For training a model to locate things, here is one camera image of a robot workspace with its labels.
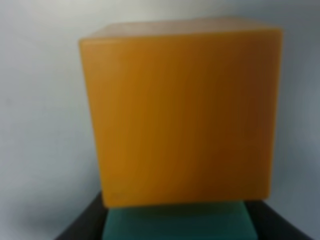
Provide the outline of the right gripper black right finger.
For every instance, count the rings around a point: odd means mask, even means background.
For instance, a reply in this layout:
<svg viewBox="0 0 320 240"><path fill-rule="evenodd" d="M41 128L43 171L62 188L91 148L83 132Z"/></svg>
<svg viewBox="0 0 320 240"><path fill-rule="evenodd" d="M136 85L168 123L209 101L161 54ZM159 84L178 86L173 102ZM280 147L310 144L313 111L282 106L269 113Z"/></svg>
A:
<svg viewBox="0 0 320 240"><path fill-rule="evenodd" d="M311 240L261 200L246 201L259 240Z"/></svg>

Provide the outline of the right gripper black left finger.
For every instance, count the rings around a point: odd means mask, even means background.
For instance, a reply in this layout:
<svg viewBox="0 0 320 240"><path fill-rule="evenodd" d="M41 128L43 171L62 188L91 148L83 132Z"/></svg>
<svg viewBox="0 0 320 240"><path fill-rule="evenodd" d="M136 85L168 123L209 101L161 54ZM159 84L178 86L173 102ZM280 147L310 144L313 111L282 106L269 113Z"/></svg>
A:
<svg viewBox="0 0 320 240"><path fill-rule="evenodd" d="M87 208L56 240L101 240L108 216L103 205L102 193L98 193Z"/></svg>

